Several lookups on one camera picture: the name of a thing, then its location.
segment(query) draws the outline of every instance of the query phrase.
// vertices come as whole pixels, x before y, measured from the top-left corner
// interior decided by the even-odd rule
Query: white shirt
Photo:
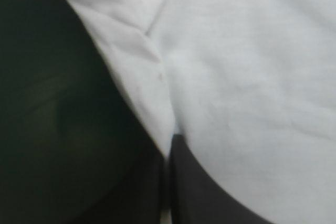
[[[160,150],[275,224],[336,223],[336,0],[68,0]]]

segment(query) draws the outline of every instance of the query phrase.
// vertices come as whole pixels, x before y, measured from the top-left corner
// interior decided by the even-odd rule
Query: wrinkled cloth
[[[336,0],[67,0],[159,149],[275,224],[336,222]]]

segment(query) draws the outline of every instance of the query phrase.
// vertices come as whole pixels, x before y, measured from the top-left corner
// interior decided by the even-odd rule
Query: white fabric
[[[276,224],[336,223],[336,0],[68,0],[163,153]]]

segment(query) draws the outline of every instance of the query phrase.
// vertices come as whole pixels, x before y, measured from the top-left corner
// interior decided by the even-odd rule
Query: dark background
[[[0,223],[63,223],[147,139],[65,0],[0,0]]]

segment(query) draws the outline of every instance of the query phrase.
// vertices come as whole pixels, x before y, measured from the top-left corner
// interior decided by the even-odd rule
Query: clothing
[[[182,134],[264,219],[336,222],[335,0],[68,2],[166,157]]]

